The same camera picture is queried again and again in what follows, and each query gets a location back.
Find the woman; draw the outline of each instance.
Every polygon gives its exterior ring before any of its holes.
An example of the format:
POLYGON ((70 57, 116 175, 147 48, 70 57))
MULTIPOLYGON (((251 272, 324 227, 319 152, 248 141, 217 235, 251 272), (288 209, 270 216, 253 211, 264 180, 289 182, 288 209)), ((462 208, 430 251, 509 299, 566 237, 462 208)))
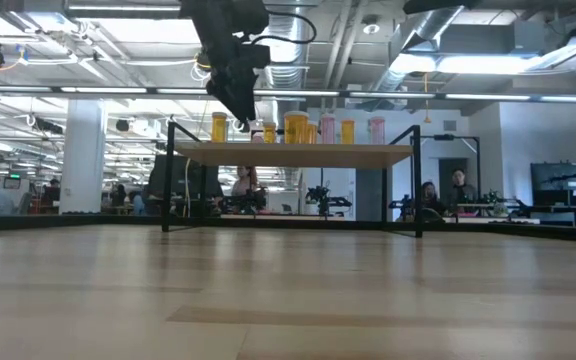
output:
POLYGON ((110 194, 110 198, 112 199, 113 207, 124 206, 124 202, 126 201, 126 188, 124 188, 122 184, 117 185, 117 190, 110 194))
POLYGON ((257 190, 257 170, 254 166, 238 166, 237 176, 239 180, 232 186, 232 196, 243 196, 248 190, 257 190))
POLYGON ((435 184, 431 181, 424 183, 421 186, 422 193, 424 195, 422 199, 422 205, 425 209, 432 209, 439 215, 443 215, 446 212, 446 207, 439 202, 437 198, 437 192, 435 191, 435 184))

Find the wooden floor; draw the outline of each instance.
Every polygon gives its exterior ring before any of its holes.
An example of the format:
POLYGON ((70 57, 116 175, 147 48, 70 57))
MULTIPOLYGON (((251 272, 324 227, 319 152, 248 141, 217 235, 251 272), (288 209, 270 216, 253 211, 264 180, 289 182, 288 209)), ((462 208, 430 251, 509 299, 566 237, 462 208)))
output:
POLYGON ((0 232, 0 359, 576 360, 576 243, 0 232))

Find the white pillar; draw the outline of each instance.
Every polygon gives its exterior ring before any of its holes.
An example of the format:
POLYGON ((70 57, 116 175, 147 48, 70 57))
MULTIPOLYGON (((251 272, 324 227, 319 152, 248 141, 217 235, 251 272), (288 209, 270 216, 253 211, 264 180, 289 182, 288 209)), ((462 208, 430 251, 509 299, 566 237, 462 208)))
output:
POLYGON ((101 211, 107 123, 103 101, 68 102, 60 214, 101 211))

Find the yellow cup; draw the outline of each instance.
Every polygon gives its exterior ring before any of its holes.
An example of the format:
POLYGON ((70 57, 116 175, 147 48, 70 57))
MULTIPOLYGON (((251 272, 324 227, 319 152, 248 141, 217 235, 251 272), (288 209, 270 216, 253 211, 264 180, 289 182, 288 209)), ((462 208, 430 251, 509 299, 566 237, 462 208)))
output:
POLYGON ((306 127, 306 144, 317 143, 317 125, 308 124, 306 127))
POLYGON ((344 145, 355 144, 355 121, 344 120, 341 122, 341 143, 344 145))
POLYGON ((277 124, 272 122, 264 123, 264 142, 266 144, 277 142, 277 124))
POLYGON ((289 111, 284 115, 286 144, 303 144, 308 124, 308 113, 289 111))
POLYGON ((228 115, 225 113, 212 113, 212 142, 226 142, 228 135, 228 115))

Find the shelf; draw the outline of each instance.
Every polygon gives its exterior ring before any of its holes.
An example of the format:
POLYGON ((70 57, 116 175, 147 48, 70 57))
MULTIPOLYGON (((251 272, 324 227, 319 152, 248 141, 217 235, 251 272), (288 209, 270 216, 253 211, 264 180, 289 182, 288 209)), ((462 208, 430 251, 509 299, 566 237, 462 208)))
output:
POLYGON ((207 166, 383 169, 406 159, 405 145, 178 143, 176 150, 207 166))

